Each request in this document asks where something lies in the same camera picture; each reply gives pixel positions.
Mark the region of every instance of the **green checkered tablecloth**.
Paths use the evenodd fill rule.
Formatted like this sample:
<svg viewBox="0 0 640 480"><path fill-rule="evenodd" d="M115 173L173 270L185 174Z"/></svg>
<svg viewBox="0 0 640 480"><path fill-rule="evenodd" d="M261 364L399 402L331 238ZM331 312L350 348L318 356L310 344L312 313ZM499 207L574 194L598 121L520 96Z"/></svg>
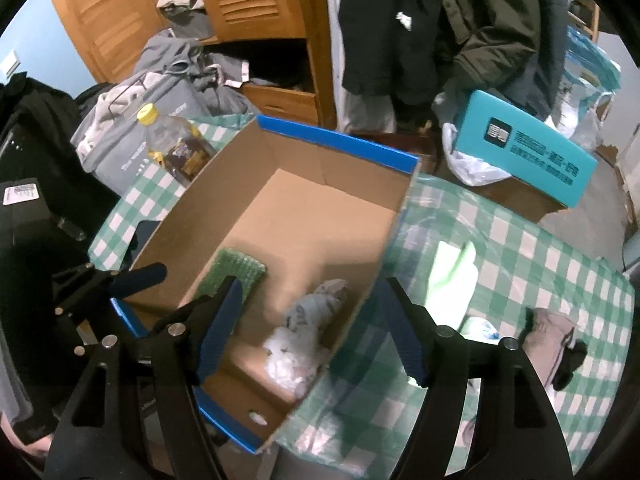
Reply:
<svg viewBox="0 0 640 480"><path fill-rule="evenodd" d="M220 147L246 120L216 118L200 130ZM162 169L146 168L94 240L93 263L117 268L138 222L163 218L183 192ZM487 318L501 336L520 334L528 308L549 308L577 319L577 337L587 343L588 356L555 402L577 470L602 428L622 375L633 288L606 262L589 259L507 209L449 182L421 176L383 264L383 273L396 276L416 303L424 298L440 240L457 247L468 240L476 245L479 281L468 314ZM369 300L327 372L281 429L278 442L302 458L355 477L386 479L406 445L424 393L408 383L382 314ZM449 472L465 465L462 429L477 405L478 396L469 388Z"/></svg>

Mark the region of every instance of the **crumpled plastic bag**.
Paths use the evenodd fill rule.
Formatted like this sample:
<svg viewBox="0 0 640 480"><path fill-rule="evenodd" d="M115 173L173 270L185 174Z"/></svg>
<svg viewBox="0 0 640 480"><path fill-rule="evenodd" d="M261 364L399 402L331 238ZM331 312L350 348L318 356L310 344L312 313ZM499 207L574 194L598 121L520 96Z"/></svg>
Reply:
<svg viewBox="0 0 640 480"><path fill-rule="evenodd" d="M480 158L453 149L458 130L451 123L442 125L442 145L447 166L451 172L467 186L485 186L500 182L511 176Z"/></svg>
<svg viewBox="0 0 640 480"><path fill-rule="evenodd" d="M342 308L347 286L346 280L329 280L297 300L285 314L284 326L262 344L269 353L264 365L267 375L297 399L305 396L318 368L329 358L320 335Z"/></svg>
<svg viewBox="0 0 640 480"><path fill-rule="evenodd" d="M604 119L620 90L620 66L593 41L569 27L564 72L551 112L557 130L587 152L602 143Z"/></svg>

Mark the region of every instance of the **dark green jacket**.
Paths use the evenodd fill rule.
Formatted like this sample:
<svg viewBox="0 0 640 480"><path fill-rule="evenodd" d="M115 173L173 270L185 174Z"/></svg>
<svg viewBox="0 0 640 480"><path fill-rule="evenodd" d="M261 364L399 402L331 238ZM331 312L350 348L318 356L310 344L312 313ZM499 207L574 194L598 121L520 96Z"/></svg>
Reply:
<svg viewBox="0 0 640 480"><path fill-rule="evenodd" d="M536 70L528 62L540 47L539 0L442 0L442 9L441 84L452 77L462 91L494 88L524 99Z"/></svg>

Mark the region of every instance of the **blue wall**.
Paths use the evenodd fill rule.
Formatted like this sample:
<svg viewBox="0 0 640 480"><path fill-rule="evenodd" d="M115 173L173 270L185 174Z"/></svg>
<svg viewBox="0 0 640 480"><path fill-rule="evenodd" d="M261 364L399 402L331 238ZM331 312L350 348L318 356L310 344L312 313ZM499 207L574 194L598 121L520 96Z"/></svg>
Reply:
<svg viewBox="0 0 640 480"><path fill-rule="evenodd" d="M95 84L66 34L51 0L27 0L0 36L0 61L14 49L27 72L72 97ZM0 73L0 82L6 83Z"/></svg>

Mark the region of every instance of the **white tag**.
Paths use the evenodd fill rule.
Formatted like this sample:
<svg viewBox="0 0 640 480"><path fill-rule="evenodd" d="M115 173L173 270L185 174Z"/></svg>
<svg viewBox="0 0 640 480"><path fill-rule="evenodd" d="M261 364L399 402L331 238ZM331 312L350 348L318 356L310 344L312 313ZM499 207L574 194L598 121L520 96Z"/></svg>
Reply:
<svg viewBox="0 0 640 480"><path fill-rule="evenodd" d="M225 86L231 86L233 88L240 88L242 86L242 83L239 81L233 81L232 79L227 79L225 81Z"/></svg>
<svg viewBox="0 0 640 480"><path fill-rule="evenodd" d="M407 16L404 12L398 12L396 14L396 20L402 23L402 26L406 30L411 32L411 22L412 22L411 16Z"/></svg>
<svg viewBox="0 0 640 480"><path fill-rule="evenodd" d="M21 186L7 187L4 190L2 205L18 204L29 200L37 200L38 198L40 198L38 186L35 184L22 184Z"/></svg>
<svg viewBox="0 0 640 480"><path fill-rule="evenodd" d="M243 61L242 62L242 82L246 83L247 81L249 81L249 62Z"/></svg>

